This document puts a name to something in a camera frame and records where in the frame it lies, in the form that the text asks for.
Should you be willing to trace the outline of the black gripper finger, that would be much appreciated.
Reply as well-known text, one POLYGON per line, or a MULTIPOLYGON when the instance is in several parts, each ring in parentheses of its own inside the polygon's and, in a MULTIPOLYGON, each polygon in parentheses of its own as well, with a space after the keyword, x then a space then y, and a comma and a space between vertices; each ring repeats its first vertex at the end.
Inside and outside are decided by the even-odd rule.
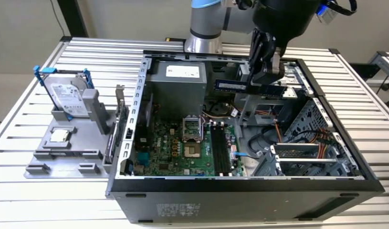
POLYGON ((281 62, 282 49, 276 46, 276 37, 253 30, 249 51, 248 94, 284 94, 286 86, 274 84, 285 76, 281 62))

